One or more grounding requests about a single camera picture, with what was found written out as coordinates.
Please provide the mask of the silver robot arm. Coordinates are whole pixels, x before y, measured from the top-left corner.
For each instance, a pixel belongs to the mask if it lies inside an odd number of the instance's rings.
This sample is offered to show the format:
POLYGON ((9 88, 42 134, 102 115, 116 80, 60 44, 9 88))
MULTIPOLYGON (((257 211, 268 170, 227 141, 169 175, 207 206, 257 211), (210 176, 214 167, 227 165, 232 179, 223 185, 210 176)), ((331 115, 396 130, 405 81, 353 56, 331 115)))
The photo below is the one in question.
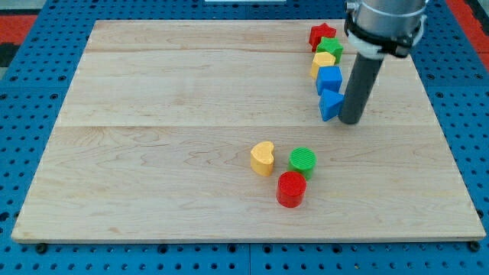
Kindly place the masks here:
POLYGON ((345 34, 370 60, 405 58, 424 32, 429 0, 346 0, 345 34))

